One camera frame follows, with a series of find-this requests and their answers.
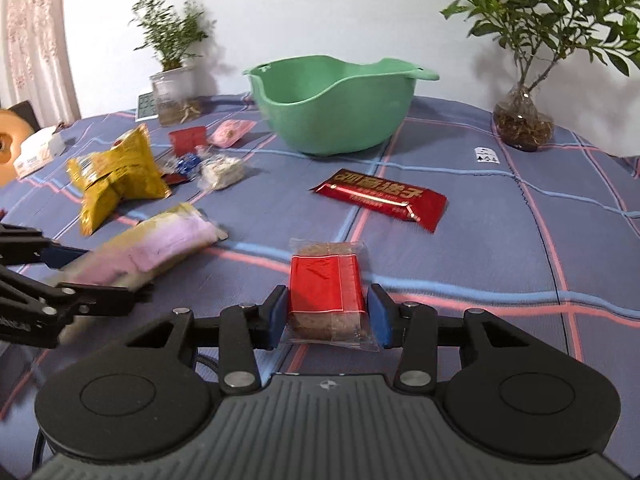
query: red candy wrapper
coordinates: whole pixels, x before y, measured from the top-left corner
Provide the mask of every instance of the red candy wrapper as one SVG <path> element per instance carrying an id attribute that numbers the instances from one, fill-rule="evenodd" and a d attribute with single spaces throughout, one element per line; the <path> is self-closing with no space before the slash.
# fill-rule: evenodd
<path id="1" fill-rule="evenodd" d="M 369 327 L 356 255 L 364 246 L 296 242 L 284 341 L 378 350 Z"/>
<path id="2" fill-rule="evenodd" d="M 311 191 L 401 220 L 413 220 L 431 233 L 436 231 L 447 204 L 447 197 L 430 189 L 351 170 L 338 171 Z"/>
<path id="3" fill-rule="evenodd" d="M 171 132 L 169 140 L 174 147 L 175 156 L 196 153 L 198 146 L 207 145 L 207 127 L 194 126 L 193 128 Z"/>

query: black circular cover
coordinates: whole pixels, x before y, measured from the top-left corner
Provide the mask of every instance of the black circular cover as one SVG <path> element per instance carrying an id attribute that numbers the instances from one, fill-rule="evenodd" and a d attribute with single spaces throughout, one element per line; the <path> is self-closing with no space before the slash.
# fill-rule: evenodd
<path id="1" fill-rule="evenodd" d="M 47 440 L 90 462 L 128 462 L 169 452 L 210 413 L 205 382 L 156 349 L 98 354 L 53 375 L 36 398 Z"/>
<path id="2" fill-rule="evenodd" d="M 620 416 L 607 378 L 533 348 L 495 349 L 463 368 L 446 387 L 444 407 L 473 441 L 521 460 L 601 450 Z"/>

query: black chair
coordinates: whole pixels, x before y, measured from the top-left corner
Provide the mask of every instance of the black chair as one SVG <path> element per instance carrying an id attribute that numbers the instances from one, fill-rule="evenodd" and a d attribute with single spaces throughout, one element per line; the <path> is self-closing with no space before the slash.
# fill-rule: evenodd
<path id="1" fill-rule="evenodd" d="M 21 119 L 25 120 L 33 129 L 34 133 L 39 132 L 42 129 L 30 102 L 22 101 L 21 103 L 18 103 L 17 105 L 9 108 L 9 110 L 18 115 L 18 117 L 20 117 Z"/>

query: gripper logo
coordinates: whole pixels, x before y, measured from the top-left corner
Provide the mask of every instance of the gripper logo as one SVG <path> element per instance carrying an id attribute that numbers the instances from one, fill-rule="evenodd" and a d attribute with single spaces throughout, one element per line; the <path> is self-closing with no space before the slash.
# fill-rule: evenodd
<path id="1" fill-rule="evenodd" d="M 24 330 L 25 332 L 31 332 L 31 325 L 20 321 L 14 321 L 0 316 L 0 325 L 7 326 L 9 328 L 15 328 L 16 330 Z"/>

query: potted plant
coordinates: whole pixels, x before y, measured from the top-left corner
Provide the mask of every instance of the potted plant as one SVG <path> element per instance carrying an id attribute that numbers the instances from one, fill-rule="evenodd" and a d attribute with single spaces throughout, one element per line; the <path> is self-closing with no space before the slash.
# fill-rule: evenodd
<path id="1" fill-rule="evenodd" d="M 468 36 L 492 34 L 513 52 L 518 79 L 496 105 L 494 124 L 505 143 L 533 152 L 551 138 L 553 123 L 536 110 L 531 91 L 577 50 L 626 76 L 630 63 L 640 68 L 638 9 L 640 0 L 455 0 L 441 12 L 447 19 L 466 13 L 475 19 Z M 540 72 L 532 73 L 534 60 Z"/>
<path id="2" fill-rule="evenodd" d="M 144 43 L 135 50 L 151 47 L 162 72 L 151 76 L 151 85 L 162 126 L 183 123 L 200 115 L 193 67 L 184 61 L 199 57 L 190 52 L 194 43 L 208 38 L 200 27 L 204 11 L 186 0 L 179 14 L 169 0 L 139 0 L 132 8 L 136 23 L 144 31 Z"/>

